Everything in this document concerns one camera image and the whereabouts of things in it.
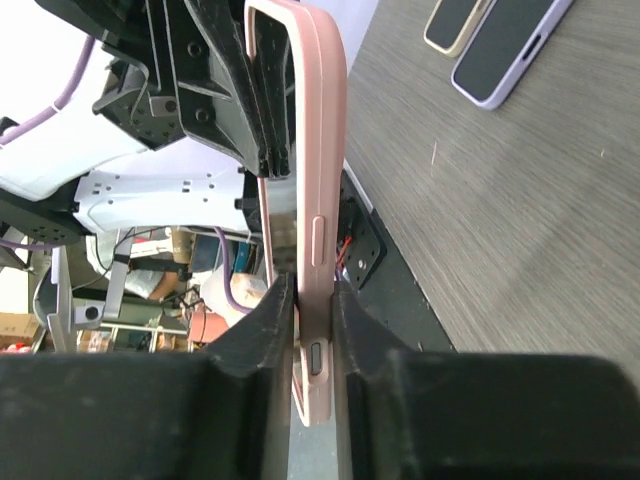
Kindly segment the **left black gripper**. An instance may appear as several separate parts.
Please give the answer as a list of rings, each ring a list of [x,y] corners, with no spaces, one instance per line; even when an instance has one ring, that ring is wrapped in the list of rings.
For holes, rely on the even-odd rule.
[[[94,115],[150,150],[183,139],[265,173],[265,131],[239,19],[242,1],[40,1],[111,55]],[[168,12],[174,7],[174,73]],[[286,28],[255,15],[254,72],[264,106],[270,175],[295,156],[295,72]]]

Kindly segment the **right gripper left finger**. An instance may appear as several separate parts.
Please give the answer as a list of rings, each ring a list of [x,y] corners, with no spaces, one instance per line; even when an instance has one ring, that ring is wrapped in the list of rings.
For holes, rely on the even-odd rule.
[[[295,278],[195,353],[6,354],[5,479],[283,479]]]

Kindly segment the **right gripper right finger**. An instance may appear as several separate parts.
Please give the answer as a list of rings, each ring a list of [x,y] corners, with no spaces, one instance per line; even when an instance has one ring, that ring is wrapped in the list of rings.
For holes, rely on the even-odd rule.
[[[635,479],[639,396],[603,358],[421,352],[332,301],[343,479]]]

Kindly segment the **pink phone case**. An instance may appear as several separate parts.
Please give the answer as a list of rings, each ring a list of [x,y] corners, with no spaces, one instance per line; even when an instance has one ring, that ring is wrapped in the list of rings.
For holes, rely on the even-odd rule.
[[[292,394],[302,423],[331,416],[331,297],[346,137],[347,65],[326,11],[296,1],[249,1],[245,49],[258,53],[256,16],[282,25],[295,75],[295,177],[258,182],[267,279],[295,276]]]

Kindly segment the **beige phone case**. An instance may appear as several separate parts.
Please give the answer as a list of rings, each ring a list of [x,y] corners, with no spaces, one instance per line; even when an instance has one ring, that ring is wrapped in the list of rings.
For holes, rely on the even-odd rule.
[[[424,29],[425,43],[456,58],[491,4],[490,0],[438,0]]]

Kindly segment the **lilac phone case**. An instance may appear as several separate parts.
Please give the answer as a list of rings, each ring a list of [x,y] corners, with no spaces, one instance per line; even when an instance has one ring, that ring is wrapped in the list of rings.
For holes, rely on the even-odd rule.
[[[572,0],[491,2],[454,65],[454,88],[481,109],[498,108],[572,5]]]

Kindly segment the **phone with white edge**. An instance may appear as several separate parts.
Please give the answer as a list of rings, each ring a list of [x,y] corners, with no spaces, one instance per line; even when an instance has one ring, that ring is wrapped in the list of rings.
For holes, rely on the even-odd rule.
[[[451,47],[472,14],[476,0],[442,0],[426,29],[426,38],[447,49]]]

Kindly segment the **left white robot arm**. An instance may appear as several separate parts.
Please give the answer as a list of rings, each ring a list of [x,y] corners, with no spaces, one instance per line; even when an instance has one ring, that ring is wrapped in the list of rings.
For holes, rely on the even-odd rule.
[[[260,235],[258,184],[290,171],[293,66],[285,30],[241,1],[39,1],[53,27],[1,5],[21,98],[1,118],[1,221],[39,248],[136,227]]]

